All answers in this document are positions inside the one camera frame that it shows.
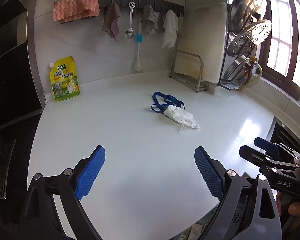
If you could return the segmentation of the person's right hand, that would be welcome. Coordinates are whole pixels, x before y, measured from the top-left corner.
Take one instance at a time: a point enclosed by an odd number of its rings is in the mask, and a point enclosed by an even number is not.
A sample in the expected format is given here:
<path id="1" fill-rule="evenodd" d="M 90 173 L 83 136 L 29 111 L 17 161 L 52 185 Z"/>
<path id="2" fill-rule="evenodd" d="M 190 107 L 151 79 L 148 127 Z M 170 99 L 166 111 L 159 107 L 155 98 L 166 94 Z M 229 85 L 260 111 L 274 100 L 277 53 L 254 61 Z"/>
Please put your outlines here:
<path id="1" fill-rule="evenodd" d="M 283 194 L 281 192 L 277 191 L 275 202 L 277 205 L 279 215 L 281 215 L 281 213 L 282 213 L 282 207 L 281 207 L 282 197 L 283 197 Z M 292 215 L 293 217 L 300 218 L 300 202 L 292 203 L 288 208 L 288 213 L 290 215 Z"/>

